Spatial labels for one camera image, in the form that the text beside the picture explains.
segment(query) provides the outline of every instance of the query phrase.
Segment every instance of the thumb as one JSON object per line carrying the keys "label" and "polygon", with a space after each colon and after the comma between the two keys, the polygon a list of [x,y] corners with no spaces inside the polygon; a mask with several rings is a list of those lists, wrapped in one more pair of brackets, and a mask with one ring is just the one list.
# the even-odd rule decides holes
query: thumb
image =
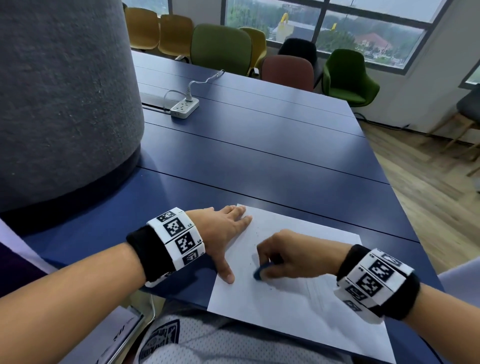
{"label": "thumb", "polygon": [[215,263],[216,271],[221,279],[223,279],[228,284],[232,284],[235,281],[235,276],[228,265],[225,255],[212,257],[213,262]]}
{"label": "thumb", "polygon": [[272,278],[283,278],[289,277],[289,268],[286,264],[277,264],[269,266],[260,271],[260,278],[262,280],[272,279]]}

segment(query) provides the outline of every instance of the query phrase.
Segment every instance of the dark green armchair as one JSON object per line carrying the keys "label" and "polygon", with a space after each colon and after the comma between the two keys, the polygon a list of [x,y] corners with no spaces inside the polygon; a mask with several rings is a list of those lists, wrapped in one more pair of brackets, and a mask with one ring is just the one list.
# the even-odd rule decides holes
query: dark green armchair
{"label": "dark green armchair", "polygon": [[336,49],[324,66],[322,91],[340,98],[351,107],[369,105],[377,96],[380,86],[365,69],[363,55],[351,49]]}

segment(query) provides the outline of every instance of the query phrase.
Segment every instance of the window pane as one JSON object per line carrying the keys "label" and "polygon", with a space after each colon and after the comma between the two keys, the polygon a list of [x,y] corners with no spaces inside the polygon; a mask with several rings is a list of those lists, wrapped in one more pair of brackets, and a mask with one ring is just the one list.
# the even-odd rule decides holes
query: window pane
{"label": "window pane", "polygon": [[480,66],[473,71],[472,75],[468,78],[467,83],[473,85],[480,84]]}
{"label": "window pane", "polygon": [[404,68],[424,30],[328,11],[317,38],[317,49],[355,49],[368,62]]}
{"label": "window pane", "polygon": [[330,0],[330,3],[431,23],[445,0]]}
{"label": "window pane", "polygon": [[227,0],[225,25],[260,29],[267,39],[312,40],[320,9],[279,0]]}
{"label": "window pane", "polygon": [[168,14],[168,0],[122,0],[129,8],[143,8],[157,14]]}

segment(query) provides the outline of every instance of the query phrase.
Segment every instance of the red chair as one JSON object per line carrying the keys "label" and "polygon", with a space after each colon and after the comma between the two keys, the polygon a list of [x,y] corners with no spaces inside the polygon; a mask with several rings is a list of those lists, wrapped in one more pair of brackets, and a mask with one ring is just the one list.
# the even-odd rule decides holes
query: red chair
{"label": "red chair", "polygon": [[313,67],[304,58],[277,55],[265,57],[260,79],[313,92]]}

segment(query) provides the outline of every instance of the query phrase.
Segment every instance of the wristband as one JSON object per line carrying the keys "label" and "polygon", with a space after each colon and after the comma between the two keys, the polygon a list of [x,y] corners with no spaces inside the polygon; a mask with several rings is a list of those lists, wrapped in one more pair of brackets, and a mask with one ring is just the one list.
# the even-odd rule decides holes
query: wristband
{"label": "wristband", "polygon": [[130,233],[127,242],[139,256],[147,287],[157,285],[205,253],[205,245],[195,224],[177,207]]}
{"label": "wristband", "polygon": [[337,275],[335,296],[369,323],[383,316],[405,318],[415,303],[420,281],[413,268],[378,249],[354,245]]}

